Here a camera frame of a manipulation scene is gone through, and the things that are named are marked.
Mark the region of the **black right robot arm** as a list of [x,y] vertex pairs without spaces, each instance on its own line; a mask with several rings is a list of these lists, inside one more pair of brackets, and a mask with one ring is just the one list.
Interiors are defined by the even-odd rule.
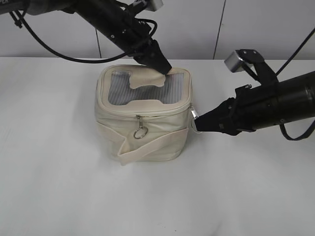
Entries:
[[196,129],[236,136],[315,115],[314,72],[255,88],[242,86],[235,92],[236,97],[196,118]]

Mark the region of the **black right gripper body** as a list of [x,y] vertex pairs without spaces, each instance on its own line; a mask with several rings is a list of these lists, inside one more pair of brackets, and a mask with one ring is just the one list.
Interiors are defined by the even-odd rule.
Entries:
[[220,104],[223,109],[220,132],[236,136],[241,132],[285,124],[279,102],[280,83],[255,88],[243,86],[235,93],[235,98],[228,98]]

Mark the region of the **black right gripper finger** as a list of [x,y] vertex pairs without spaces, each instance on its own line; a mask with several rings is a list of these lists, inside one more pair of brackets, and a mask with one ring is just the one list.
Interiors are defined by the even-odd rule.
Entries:
[[220,103],[213,110],[196,118],[194,120],[195,125],[208,125],[212,123],[217,123],[220,118],[223,118],[229,115],[233,104],[234,104],[234,98],[228,98],[227,100]]
[[203,122],[196,120],[195,127],[199,132],[217,132],[226,134],[224,125],[219,122]]

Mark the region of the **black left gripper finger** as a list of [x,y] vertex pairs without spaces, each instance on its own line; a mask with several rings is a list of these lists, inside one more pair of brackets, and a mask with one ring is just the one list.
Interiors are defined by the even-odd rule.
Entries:
[[162,59],[160,58],[159,55],[157,55],[155,53],[135,56],[134,60],[141,65],[148,66],[148,67],[156,70],[157,72],[162,73],[162,69],[161,69],[162,68],[162,66],[161,66]]
[[171,64],[163,55],[156,40],[151,41],[147,65],[161,74],[167,74],[171,70]]

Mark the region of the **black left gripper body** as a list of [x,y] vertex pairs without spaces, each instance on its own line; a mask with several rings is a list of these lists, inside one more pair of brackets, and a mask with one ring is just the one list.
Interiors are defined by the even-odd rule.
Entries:
[[110,40],[123,50],[123,53],[109,58],[108,61],[124,56],[140,57],[149,60],[158,55],[158,44],[152,39],[158,24],[150,19],[138,19],[122,9],[108,10],[112,32]]

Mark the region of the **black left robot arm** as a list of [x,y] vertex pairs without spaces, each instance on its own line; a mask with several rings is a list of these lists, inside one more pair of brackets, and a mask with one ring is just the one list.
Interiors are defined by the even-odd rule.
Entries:
[[[25,27],[42,47],[62,59],[100,64],[127,56],[165,75],[172,66],[163,55],[158,42],[153,39],[158,27],[157,22],[136,17],[144,10],[157,11],[162,6],[163,2],[160,0],[135,0],[130,4],[119,0],[2,0],[0,13],[10,14],[17,27]],[[78,14],[118,46],[123,53],[109,59],[86,60],[56,52],[35,34],[25,20],[27,14],[35,16],[53,11]]]

